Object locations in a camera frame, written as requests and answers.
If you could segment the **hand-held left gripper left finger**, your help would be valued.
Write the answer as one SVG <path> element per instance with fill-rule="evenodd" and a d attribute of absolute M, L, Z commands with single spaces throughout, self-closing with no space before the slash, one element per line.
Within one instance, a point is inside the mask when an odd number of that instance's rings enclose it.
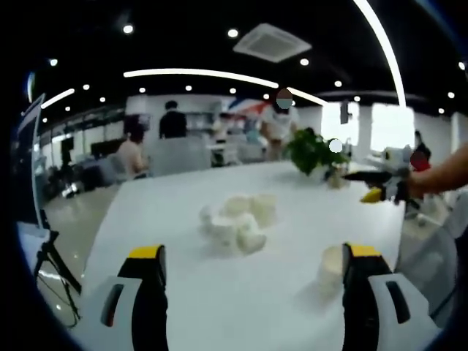
<path fill-rule="evenodd" d="M 163 245 L 133 249 L 117 275 L 82 302 L 82 350 L 167 350 L 166 262 Z"/>

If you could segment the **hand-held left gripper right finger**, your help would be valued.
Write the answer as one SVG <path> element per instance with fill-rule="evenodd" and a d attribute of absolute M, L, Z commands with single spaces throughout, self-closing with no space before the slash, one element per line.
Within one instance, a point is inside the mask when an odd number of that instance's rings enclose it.
<path fill-rule="evenodd" d="M 342 246 L 343 350 L 424 350 L 440 332 L 429 302 L 371 246 Z"/>

